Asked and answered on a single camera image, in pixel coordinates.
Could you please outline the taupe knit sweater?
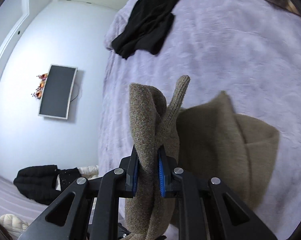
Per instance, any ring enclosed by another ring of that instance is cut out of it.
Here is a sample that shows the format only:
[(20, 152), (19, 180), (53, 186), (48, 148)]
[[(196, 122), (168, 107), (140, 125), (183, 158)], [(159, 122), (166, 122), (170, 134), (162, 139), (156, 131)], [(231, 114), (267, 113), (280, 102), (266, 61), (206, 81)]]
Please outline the taupe knit sweater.
[(187, 75), (178, 79), (170, 102), (153, 86), (132, 83), (129, 87), (130, 130), (141, 165), (136, 196), (125, 201), (129, 239), (156, 239), (176, 222), (175, 201), (160, 195), (160, 146), (196, 177), (221, 178), (250, 209), (258, 207), (268, 187), (278, 130), (237, 114), (226, 92), (183, 109), (189, 82)]

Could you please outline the black jacket on floor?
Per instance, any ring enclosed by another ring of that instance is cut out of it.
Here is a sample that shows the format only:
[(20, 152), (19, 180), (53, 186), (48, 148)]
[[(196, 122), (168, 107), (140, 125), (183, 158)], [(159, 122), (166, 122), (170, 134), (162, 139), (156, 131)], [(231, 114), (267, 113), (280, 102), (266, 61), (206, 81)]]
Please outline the black jacket on floor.
[(31, 166), (21, 169), (13, 184), (28, 199), (50, 205), (81, 176), (78, 168), (60, 170), (57, 165)]

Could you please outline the cream puffer jacket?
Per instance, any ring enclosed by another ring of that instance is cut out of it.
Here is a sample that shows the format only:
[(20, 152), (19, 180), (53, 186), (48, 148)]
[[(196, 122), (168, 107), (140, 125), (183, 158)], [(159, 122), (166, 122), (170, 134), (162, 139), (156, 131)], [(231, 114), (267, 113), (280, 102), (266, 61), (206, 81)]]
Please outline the cream puffer jacket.
[(3, 226), (12, 239), (18, 239), (29, 227), (29, 224), (12, 214), (5, 214), (0, 217), (0, 225)]

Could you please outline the lavender bed blanket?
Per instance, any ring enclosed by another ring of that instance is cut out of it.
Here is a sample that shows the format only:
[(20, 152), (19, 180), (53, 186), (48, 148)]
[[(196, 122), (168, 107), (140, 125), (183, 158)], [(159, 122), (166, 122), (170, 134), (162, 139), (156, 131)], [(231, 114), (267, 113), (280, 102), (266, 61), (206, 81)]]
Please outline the lavender bed blanket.
[(183, 107), (226, 91), (236, 112), (276, 127), (280, 147), (256, 214), (287, 239), (301, 222), (301, 17), (265, 0), (180, 0), (158, 55), (112, 51), (106, 65), (99, 130), (99, 172), (118, 167), (133, 146), (129, 85), (161, 90), (167, 100), (182, 75), (191, 79)]

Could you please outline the black garment on bed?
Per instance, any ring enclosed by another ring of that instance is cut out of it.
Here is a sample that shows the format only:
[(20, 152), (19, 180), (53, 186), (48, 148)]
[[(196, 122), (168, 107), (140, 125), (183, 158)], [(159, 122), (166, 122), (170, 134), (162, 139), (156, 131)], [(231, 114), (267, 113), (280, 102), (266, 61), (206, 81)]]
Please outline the black garment on bed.
[(138, 0), (124, 31), (111, 45), (115, 52), (127, 59), (137, 50), (157, 55), (174, 22), (172, 10), (180, 0)]

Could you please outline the wall-mounted flat television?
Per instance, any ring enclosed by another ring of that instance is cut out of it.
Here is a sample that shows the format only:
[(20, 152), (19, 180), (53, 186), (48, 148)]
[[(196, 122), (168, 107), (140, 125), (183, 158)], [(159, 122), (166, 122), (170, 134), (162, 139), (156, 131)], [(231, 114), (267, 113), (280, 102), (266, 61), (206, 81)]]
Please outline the wall-mounted flat television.
[(67, 120), (78, 68), (51, 65), (42, 90), (38, 116)]

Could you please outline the colourful wall decoration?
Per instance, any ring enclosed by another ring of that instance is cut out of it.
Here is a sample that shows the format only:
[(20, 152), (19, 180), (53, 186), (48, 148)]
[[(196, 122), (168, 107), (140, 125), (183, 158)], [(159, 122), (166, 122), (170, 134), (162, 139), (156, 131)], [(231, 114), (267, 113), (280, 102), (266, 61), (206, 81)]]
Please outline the colourful wall decoration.
[(36, 88), (35, 92), (32, 94), (32, 97), (40, 100), (42, 98), (42, 94), (43, 94), (43, 91), (44, 91), (44, 88), (46, 85), (48, 74), (47, 73), (40, 74), (40, 75), (37, 75), (37, 77), (39, 78), (40, 83), (39, 83), (38, 87)]

